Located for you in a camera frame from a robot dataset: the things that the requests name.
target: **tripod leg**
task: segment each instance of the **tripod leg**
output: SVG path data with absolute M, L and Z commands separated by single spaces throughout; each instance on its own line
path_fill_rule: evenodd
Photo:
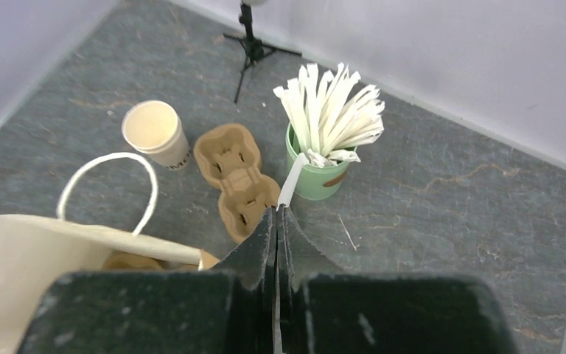
M 248 64 L 248 57 L 244 58 L 244 66 L 242 67 L 242 74 L 240 75 L 240 83 L 237 84 L 237 90 L 235 90 L 235 100 L 233 103 L 237 104 L 237 100 L 240 98 L 240 90 L 242 89 L 242 82 L 244 81 L 244 74 L 246 70 L 251 66 Z
M 242 43 L 244 40 L 242 37 L 238 36 L 238 35 L 229 35 L 228 33 L 223 33 L 223 37 L 226 39 L 232 39 L 234 41 L 238 41 L 240 43 Z
M 264 60 L 265 58 L 271 56 L 272 54 L 274 54 L 276 52 L 278 52 L 278 49 L 270 49 L 270 51 L 266 55 L 264 55 L 263 58 L 260 59 L 260 61 Z
M 300 52 L 294 52 L 293 50 L 279 48 L 277 46 L 273 46 L 273 45 L 270 45 L 270 44 L 263 44 L 263 47 L 268 48 L 270 50 L 273 50 L 274 52 L 278 51 L 278 52 L 283 52 L 283 53 L 287 53 L 287 54 L 291 54 L 291 55 L 297 55 L 299 57 L 302 56 L 302 53 L 300 53 Z

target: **black tripod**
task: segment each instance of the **black tripod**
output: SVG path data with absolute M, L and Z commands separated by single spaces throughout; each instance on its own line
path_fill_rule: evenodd
M 265 44 L 261 40 L 255 38 L 255 35 L 253 34 L 253 12 L 250 5 L 242 4 L 240 23 L 244 25 L 244 28 L 246 28 L 246 36 L 238 37 L 236 35 L 224 33 L 225 38 L 233 39 L 242 44 L 242 48 L 244 48 L 244 53 L 246 55 L 246 58 L 244 59 L 244 66 L 242 67 L 242 74 L 240 76 L 240 83 L 237 84 L 237 90 L 235 91 L 234 103 L 237 103 L 237 99 L 240 96 L 240 90 L 242 89 L 242 81 L 244 81 L 244 74 L 249 68 L 255 66 L 258 62 L 264 60 L 275 52 L 302 56 L 299 52 L 293 52 L 291 50 Z

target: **white wall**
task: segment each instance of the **white wall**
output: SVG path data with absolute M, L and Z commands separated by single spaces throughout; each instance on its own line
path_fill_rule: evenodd
M 118 0 L 0 0 L 0 125 Z
M 175 0 L 236 24 L 240 0 Z M 566 168 L 566 0 L 270 0 L 255 32 Z

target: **paper bag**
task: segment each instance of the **paper bag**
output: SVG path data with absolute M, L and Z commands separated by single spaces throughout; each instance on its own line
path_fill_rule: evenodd
M 151 198 L 136 230 L 129 233 L 65 221 L 66 202 L 78 179 L 91 167 L 120 158 L 141 162 L 151 177 Z M 153 214 L 157 193 L 155 172 L 144 158 L 132 153 L 114 153 L 89 162 L 73 175 L 60 196 L 58 219 L 0 215 L 0 353 L 16 351 L 38 301 L 56 279 L 70 271 L 101 269 L 116 251 L 164 261 L 167 266 L 180 263 L 205 269 L 217 262 L 200 249 L 139 235 Z M 60 281 L 67 282 L 68 277 Z M 42 314 L 42 308 L 41 304 L 38 315 Z

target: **white rope handle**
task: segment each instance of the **white rope handle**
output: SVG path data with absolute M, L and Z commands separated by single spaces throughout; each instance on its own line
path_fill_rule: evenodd
M 146 168 L 146 171 L 148 172 L 148 176 L 150 177 L 150 186 L 151 186 L 150 199 L 148 200 L 148 205 L 146 210 L 144 211 L 144 216 L 142 216 L 142 220 L 140 220 L 138 226 L 136 226 L 136 228 L 133 230 L 133 232 L 131 232 L 131 234 L 133 236 L 137 236 L 140 234 L 140 232 L 142 232 L 142 229 L 147 224 L 150 217 L 153 216 L 153 212 L 155 211 L 159 186 L 157 184 L 157 175 L 155 174 L 155 170 L 153 169 L 153 166 L 151 166 L 150 163 L 144 157 L 140 155 L 136 155 L 135 153 L 110 153 L 109 155 L 97 157 L 94 160 L 80 167 L 80 169 L 77 170 L 77 172 L 75 172 L 74 175 L 72 175 L 70 181 L 66 184 L 66 187 L 64 187 L 64 190 L 62 190 L 62 195 L 60 195 L 60 201 L 57 203 L 57 219 L 61 221 L 66 220 L 66 217 L 64 216 L 66 214 L 66 203 L 68 203 L 70 194 L 72 193 L 74 186 L 81 179 L 81 177 L 83 177 L 83 175 L 86 172 L 91 170 L 92 167 L 95 167 L 98 164 L 102 164 L 103 162 L 115 160 L 115 159 L 136 160 L 140 164 L 144 165 L 144 168 Z

